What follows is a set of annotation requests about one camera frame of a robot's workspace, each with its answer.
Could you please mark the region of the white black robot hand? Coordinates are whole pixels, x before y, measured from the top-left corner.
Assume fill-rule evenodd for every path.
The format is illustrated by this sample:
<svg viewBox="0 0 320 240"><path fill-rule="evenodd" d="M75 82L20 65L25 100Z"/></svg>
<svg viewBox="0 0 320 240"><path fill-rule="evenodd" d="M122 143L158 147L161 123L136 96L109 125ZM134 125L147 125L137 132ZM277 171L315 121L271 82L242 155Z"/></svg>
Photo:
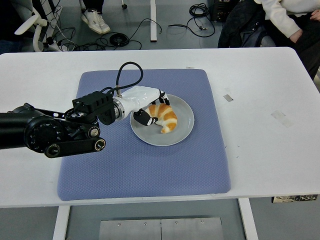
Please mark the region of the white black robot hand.
<svg viewBox="0 0 320 240"><path fill-rule="evenodd" d="M121 119L126 118L130 112L134 113L134 119L144 126L150 126L158 119L151 117L142 108L149 104L159 100L161 103L170 105L169 99L164 91L157 88L146 86L134 86L122 94L122 98L119 100L123 111Z"/></svg>

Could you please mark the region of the person's right hand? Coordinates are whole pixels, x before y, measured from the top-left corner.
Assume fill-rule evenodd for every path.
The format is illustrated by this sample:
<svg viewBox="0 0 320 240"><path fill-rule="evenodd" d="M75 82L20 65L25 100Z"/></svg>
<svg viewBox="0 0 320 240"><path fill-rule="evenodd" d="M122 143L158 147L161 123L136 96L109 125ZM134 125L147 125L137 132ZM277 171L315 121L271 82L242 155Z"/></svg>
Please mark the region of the person's right hand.
<svg viewBox="0 0 320 240"><path fill-rule="evenodd" d="M289 39L293 42L296 43L298 41L298 39L302 36L303 34L303 30L299 29L298 31L296 31L295 33L293 33Z"/></svg>

